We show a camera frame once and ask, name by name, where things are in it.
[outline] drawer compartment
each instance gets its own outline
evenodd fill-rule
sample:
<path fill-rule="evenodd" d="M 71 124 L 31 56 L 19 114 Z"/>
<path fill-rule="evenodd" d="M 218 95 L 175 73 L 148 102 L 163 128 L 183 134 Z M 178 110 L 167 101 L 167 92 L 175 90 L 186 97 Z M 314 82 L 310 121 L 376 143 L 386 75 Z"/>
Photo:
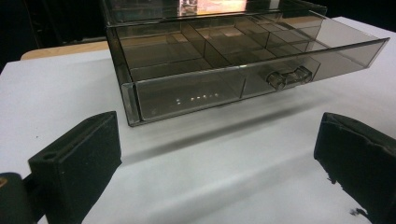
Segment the drawer compartment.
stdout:
<path fill-rule="evenodd" d="M 126 22 L 107 40 L 131 126 L 365 69 L 388 41 L 306 9 Z"/>

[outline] white surface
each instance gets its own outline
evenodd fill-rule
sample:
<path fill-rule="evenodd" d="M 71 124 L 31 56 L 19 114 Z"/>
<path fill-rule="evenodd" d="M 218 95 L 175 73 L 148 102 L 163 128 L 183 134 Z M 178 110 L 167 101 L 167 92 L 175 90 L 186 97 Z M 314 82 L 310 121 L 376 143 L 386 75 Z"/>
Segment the white surface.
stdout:
<path fill-rule="evenodd" d="M 87 117 L 116 110 L 123 165 L 84 223 L 369 223 L 313 158 L 324 112 L 396 138 L 396 34 L 371 68 L 135 128 L 108 50 L 7 64 L 0 76 L 0 173 Z"/>

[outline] clear plastic case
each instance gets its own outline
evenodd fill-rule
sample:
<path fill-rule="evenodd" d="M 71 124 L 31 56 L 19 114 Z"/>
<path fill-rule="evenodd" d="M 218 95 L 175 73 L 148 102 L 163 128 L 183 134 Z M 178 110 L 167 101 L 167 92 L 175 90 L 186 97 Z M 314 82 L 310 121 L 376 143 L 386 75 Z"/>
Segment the clear plastic case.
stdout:
<path fill-rule="evenodd" d="M 284 1 L 103 0 L 131 126 L 367 68 L 388 39 Z"/>

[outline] drawer handle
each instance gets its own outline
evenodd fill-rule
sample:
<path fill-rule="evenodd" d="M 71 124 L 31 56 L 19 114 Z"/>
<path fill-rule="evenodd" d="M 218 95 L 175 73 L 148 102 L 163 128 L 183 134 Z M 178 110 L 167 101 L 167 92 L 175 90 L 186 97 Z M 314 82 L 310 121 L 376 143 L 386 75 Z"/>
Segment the drawer handle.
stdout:
<path fill-rule="evenodd" d="M 312 72 L 304 66 L 298 66 L 293 72 L 280 74 L 272 72 L 267 77 L 267 83 L 276 91 L 283 90 L 288 84 L 300 82 L 301 84 L 308 83 L 312 80 Z"/>

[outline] drawer organizer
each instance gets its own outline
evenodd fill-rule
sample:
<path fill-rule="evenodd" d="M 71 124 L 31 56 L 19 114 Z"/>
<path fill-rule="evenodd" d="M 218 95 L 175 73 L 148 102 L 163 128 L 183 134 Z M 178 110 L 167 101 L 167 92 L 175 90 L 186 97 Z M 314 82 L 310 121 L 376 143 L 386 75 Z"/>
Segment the drawer organizer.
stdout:
<path fill-rule="evenodd" d="M 226 3 L 103 0 L 130 126 L 365 69 L 389 40 L 302 1 Z"/>

